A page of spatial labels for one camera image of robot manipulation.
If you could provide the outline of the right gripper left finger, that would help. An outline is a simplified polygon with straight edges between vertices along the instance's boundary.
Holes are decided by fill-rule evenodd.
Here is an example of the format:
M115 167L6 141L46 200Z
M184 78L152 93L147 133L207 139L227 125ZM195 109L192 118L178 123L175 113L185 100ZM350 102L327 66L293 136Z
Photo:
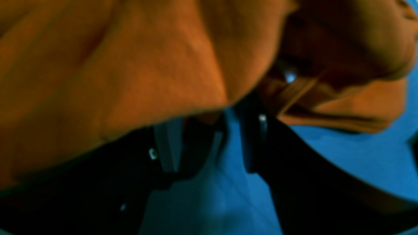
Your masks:
M1 234L136 235L153 191L191 180L217 153L226 121L192 117L135 130L1 191Z

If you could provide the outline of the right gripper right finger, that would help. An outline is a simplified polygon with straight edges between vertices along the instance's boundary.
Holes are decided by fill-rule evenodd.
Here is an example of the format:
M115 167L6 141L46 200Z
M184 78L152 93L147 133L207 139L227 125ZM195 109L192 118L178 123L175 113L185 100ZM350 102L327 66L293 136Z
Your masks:
M394 235L417 228L417 202L341 170L267 112L258 95L234 107L245 168L269 186L285 235Z

